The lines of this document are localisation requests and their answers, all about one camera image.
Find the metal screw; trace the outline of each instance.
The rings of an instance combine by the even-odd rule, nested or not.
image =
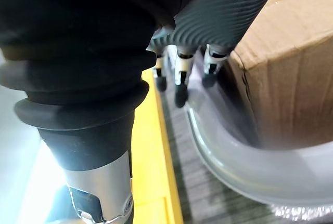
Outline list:
[[[133,201],[133,197],[131,196],[126,203],[125,213],[127,213],[131,209],[132,201]]]

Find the gray carpet floor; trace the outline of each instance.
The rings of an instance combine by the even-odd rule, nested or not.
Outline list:
[[[276,217],[268,206],[245,198],[218,181],[196,152],[185,111],[173,103],[173,87],[169,76],[161,99],[185,224],[333,223],[332,215],[298,222]]]

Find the black fingertip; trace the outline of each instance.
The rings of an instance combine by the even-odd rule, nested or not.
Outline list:
[[[175,105],[178,108],[181,108],[185,105],[185,102],[187,100],[188,93],[187,93],[187,86],[186,85],[176,85],[175,90]]]
[[[167,78],[166,77],[157,77],[155,79],[155,84],[159,92],[164,92],[167,89]]]
[[[205,74],[202,78],[202,85],[205,88],[212,87],[216,82],[216,75],[214,74]]]

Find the yellow edge strip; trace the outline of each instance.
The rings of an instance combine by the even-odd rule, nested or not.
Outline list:
[[[132,132],[134,224],[183,224],[160,95],[151,70],[142,78],[150,90]]]

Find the cardboard box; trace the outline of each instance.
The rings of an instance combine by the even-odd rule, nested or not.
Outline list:
[[[229,65],[264,147],[333,140],[333,0],[269,0]]]

